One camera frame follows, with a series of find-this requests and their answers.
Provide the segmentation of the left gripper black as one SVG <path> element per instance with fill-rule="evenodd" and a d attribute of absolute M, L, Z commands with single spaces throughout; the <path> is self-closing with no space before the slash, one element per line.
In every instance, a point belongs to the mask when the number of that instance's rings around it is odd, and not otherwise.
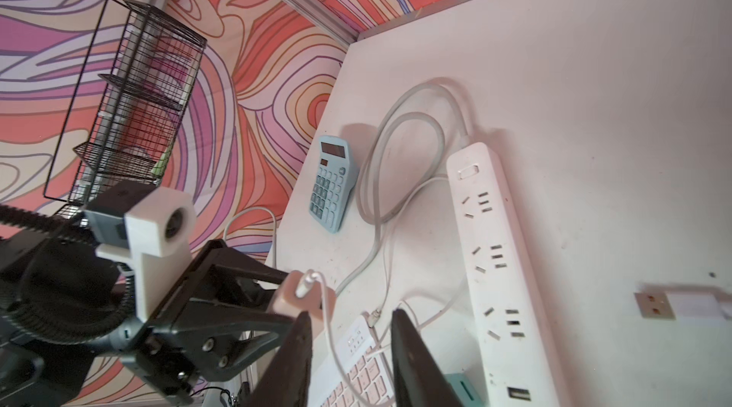
<path fill-rule="evenodd" d="M 278 348 L 294 323 L 268 311 L 265 289 L 286 273 L 229 248 L 207 243 L 147 322 L 129 317 L 89 343 L 113 355 L 166 401 L 191 401 L 200 378 L 225 382 Z"/>

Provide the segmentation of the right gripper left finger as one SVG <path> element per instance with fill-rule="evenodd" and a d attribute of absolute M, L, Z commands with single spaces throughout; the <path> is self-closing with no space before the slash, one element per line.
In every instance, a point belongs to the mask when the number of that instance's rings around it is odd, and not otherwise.
<path fill-rule="evenodd" d="M 313 329 L 308 312 L 301 312 L 255 390 L 251 407 L 307 406 L 313 357 Z"/>

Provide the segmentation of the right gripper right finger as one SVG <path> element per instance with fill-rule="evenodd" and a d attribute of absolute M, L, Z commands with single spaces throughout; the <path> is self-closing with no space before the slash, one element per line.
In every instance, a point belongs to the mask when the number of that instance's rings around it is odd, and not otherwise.
<path fill-rule="evenodd" d="M 392 313 L 390 331 L 396 406 L 461 406 L 406 312 Z"/>

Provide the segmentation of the teal usb charger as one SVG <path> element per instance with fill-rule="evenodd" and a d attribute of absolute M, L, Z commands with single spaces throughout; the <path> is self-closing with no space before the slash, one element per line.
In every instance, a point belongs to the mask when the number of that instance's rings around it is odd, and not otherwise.
<path fill-rule="evenodd" d="M 462 407 L 484 407 L 484 402 L 478 391 L 465 374 L 448 374 L 445 379 L 461 402 Z"/>

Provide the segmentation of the pink keyboard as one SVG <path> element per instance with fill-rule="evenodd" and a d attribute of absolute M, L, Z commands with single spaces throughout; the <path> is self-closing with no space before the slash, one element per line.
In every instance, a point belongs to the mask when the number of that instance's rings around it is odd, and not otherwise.
<path fill-rule="evenodd" d="M 372 404 L 394 400 L 394 384 L 383 354 L 372 355 L 377 335 L 360 314 L 337 342 L 335 353 L 350 384 Z M 327 357 L 312 375 L 308 406 L 365 406 L 343 382 L 332 357 Z"/>

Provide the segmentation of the pink usb charger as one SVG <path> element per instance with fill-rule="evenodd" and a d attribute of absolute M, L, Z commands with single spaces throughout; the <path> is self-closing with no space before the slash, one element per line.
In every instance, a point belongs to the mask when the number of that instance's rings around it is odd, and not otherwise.
<path fill-rule="evenodd" d="M 331 287 L 322 287 L 315 272 L 291 271 L 276 289 L 267 312 L 296 319 L 302 312 L 310 315 L 313 336 L 316 338 L 325 328 L 324 310 L 331 319 L 337 295 Z"/>

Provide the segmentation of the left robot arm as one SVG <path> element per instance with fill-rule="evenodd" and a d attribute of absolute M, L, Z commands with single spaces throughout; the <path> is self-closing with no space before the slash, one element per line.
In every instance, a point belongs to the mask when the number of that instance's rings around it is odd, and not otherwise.
<path fill-rule="evenodd" d="M 268 310 L 265 282 L 285 275 L 223 241 L 163 258 L 162 298 L 141 311 L 145 269 L 97 256 L 95 225 L 5 206 L 18 233 L 1 243 L 1 402 L 60 406 L 97 357 L 118 357 L 172 405 L 198 380 L 226 381 L 282 344 L 289 317 Z"/>

